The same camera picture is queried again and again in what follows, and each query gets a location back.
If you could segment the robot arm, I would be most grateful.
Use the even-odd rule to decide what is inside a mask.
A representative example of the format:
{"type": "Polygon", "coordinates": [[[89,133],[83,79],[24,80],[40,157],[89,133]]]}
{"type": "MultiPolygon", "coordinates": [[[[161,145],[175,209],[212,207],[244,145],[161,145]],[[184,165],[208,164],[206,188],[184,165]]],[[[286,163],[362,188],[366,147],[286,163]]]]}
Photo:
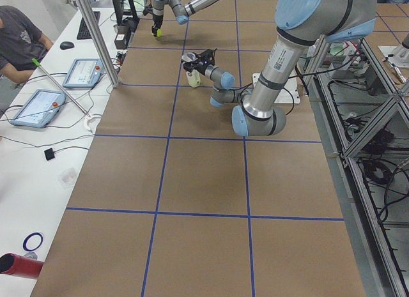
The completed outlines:
{"type": "Polygon", "coordinates": [[[213,5],[220,0],[192,0],[183,4],[182,0],[151,0],[153,26],[151,33],[154,37],[160,37],[161,27],[164,19],[165,6],[170,6],[179,25],[186,24],[191,15],[213,5]]]}
{"type": "Polygon", "coordinates": [[[214,63],[214,51],[182,56],[183,68],[211,79],[214,106],[234,103],[231,121],[240,136],[279,133],[286,124],[284,111],[274,102],[284,89],[305,49],[324,35],[329,43],[357,40],[374,29],[377,0],[278,0],[277,39],[252,91],[235,93],[235,78],[214,63]]]}

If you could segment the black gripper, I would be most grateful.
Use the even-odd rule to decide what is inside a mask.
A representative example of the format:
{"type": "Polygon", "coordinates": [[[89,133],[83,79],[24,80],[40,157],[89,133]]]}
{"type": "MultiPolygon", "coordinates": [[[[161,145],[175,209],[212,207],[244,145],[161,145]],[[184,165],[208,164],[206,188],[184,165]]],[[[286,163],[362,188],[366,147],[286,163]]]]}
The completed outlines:
{"type": "Polygon", "coordinates": [[[206,69],[211,63],[215,62],[215,53],[217,49],[206,49],[198,57],[195,57],[191,62],[182,63],[183,69],[186,72],[192,73],[193,71],[199,72],[201,75],[205,75],[206,69]]]}
{"type": "Polygon", "coordinates": [[[153,21],[154,26],[151,28],[151,32],[153,36],[157,36],[157,28],[160,33],[162,32],[162,15],[153,14],[153,21]]]}

